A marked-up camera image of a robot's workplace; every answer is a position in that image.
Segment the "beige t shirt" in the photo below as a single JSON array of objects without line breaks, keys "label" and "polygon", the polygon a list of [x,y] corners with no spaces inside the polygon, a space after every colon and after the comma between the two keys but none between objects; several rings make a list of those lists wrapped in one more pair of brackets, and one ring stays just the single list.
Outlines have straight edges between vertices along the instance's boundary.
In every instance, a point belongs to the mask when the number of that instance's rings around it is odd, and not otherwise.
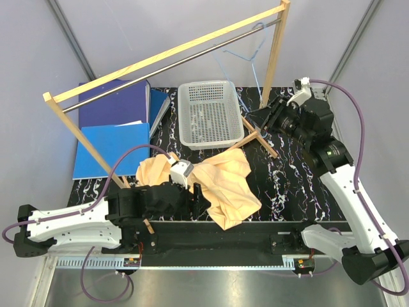
[{"label": "beige t shirt", "polygon": [[250,173],[244,152],[235,148],[195,164],[188,177],[189,185],[201,185],[211,203],[207,213],[223,230],[241,224],[261,208],[246,180]]}]

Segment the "light blue wire hanger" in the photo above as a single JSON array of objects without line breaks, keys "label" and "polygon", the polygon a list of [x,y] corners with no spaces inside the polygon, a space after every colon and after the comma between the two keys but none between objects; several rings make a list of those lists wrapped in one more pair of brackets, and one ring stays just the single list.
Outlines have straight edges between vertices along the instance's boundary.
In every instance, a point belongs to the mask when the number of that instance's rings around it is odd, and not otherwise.
[{"label": "light blue wire hanger", "polygon": [[[235,52],[233,52],[233,51],[230,51],[230,50],[227,50],[227,49],[221,49],[221,51],[222,51],[223,53],[231,54],[231,55],[233,55],[233,56],[235,56],[235,57],[237,57],[237,58],[240,58],[240,59],[242,59],[242,60],[244,60],[244,61],[247,61],[247,62],[249,62],[249,63],[251,64],[252,73],[253,73],[253,76],[254,76],[254,80],[255,80],[255,82],[256,82],[256,87],[257,87],[257,90],[258,90],[259,101],[260,101],[260,102],[262,102],[262,92],[261,92],[261,87],[260,87],[259,82],[258,82],[258,77],[257,77],[256,69],[255,69],[255,67],[254,67],[254,62],[255,62],[256,56],[257,56],[257,54],[258,54],[260,48],[262,48],[262,46],[263,46],[263,44],[264,44],[264,42],[265,42],[265,40],[266,40],[266,28],[267,28],[268,26],[269,26],[269,24],[264,24],[263,22],[258,22],[255,26],[252,27],[252,30],[257,30],[257,29],[258,29],[258,30],[263,30],[263,32],[264,32],[264,37],[263,37],[262,41],[260,42],[260,44],[258,45],[258,47],[256,48],[256,50],[254,51],[254,53],[252,54],[252,56],[249,57],[249,58],[246,58],[245,56],[242,56],[242,55],[240,55],[240,54],[237,54],[237,53],[235,53]],[[215,52],[212,51],[212,56],[213,56],[213,58],[215,59],[215,61],[218,63],[220,69],[222,70],[222,72],[223,72],[223,74],[224,74],[224,77],[227,79],[228,83],[229,83],[230,86],[232,87],[232,89],[233,89],[233,91],[234,91],[234,93],[235,93],[235,95],[236,95],[236,97],[237,97],[237,99],[238,99],[238,101],[239,101],[239,103],[240,103],[240,106],[241,106],[242,109],[244,110],[245,119],[247,120],[247,116],[248,116],[249,114],[252,114],[252,113],[255,112],[256,110],[248,109],[248,107],[245,105],[245,103],[244,103],[243,100],[242,100],[242,96],[239,95],[239,94],[237,94],[237,90],[236,90],[235,86],[233,85],[233,82],[230,80],[230,78],[229,78],[229,76],[228,76],[226,70],[224,69],[222,63],[219,61],[219,59],[218,59],[218,57],[217,57],[217,53],[215,53]]]}]

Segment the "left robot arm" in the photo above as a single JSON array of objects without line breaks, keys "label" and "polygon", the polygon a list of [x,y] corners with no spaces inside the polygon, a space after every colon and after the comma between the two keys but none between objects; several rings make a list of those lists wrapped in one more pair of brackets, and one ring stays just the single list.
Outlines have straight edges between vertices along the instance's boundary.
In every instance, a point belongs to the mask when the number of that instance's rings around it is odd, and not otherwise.
[{"label": "left robot arm", "polygon": [[103,253],[131,253],[138,243],[149,240],[145,221],[159,217],[196,219],[209,207],[200,184],[194,184],[190,191],[173,182],[122,189],[98,203],[64,209],[42,212],[22,205],[17,215],[19,232],[12,245],[19,258],[91,246]]}]

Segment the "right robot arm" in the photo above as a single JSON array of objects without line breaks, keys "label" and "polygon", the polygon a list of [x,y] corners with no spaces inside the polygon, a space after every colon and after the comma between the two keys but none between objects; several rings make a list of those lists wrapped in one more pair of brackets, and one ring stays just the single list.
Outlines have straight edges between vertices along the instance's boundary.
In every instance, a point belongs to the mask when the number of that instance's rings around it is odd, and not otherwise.
[{"label": "right robot arm", "polygon": [[330,191],[349,227],[347,237],[304,222],[294,229],[290,246],[296,253],[318,250],[342,264],[348,277],[363,285],[396,269],[408,259],[408,241],[387,226],[354,177],[357,167],[345,145],[332,136],[334,114],[328,102],[310,98],[302,104],[278,97],[248,114],[256,127],[296,141],[314,175]]}]

